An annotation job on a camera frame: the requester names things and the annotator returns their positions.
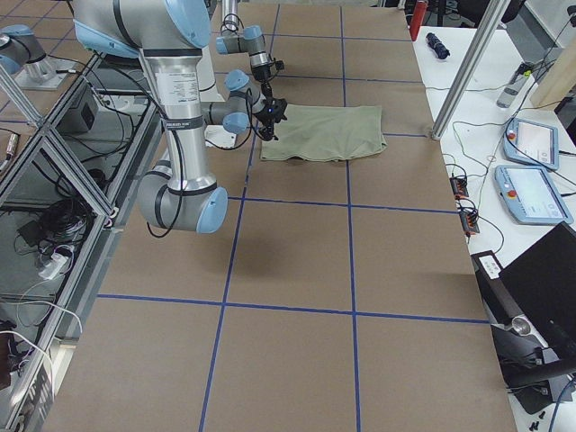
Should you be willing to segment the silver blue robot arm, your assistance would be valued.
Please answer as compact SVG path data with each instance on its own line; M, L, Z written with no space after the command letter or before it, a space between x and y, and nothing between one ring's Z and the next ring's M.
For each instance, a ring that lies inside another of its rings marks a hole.
M260 84L266 98L273 97L270 81L275 64L266 49L265 36L258 25L245 26L238 14L238 2L221 2L220 35L216 38L216 50L221 55L247 53L251 73Z
M222 2L216 49L222 55L248 54L251 73L229 72L228 99L205 102L198 66L212 27L204 1L77 1L74 9L76 38L84 47L139 61L161 117L167 156L143 176L137 196L148 227L217 231L228 193L209 168L205 128L220 125L239 135L258 120L256 135L273 140L287 102L274 97L270 82L283 62L270 57L259 26L243 26L237 2Z

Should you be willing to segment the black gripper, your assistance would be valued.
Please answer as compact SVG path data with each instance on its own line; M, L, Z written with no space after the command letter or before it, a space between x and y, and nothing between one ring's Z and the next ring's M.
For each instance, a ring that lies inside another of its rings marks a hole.
M262 94L265 97L273 97L274 96L273 89L271 86L271 81L270 81L273 77L272 68L273 68L273 64L270 62L256 65L256 66L251 66L251 72L252 72L254 79L257 82L263 82L262 83Z
M275 127L272 119L270 118L269 114L267 113L268 108L268 99L264 100L263 108L256 112L256 118L260 121L263 126L260 126L257 129L257 134L262 141L271 141L271 140L278 140L278 137L275 135Z

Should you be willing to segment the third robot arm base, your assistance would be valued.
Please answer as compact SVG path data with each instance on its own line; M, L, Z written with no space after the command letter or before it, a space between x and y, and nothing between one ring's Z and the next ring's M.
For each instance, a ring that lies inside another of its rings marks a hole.
M1 29L1 66L22 89L56 90L64 77L30 27L9 25Z

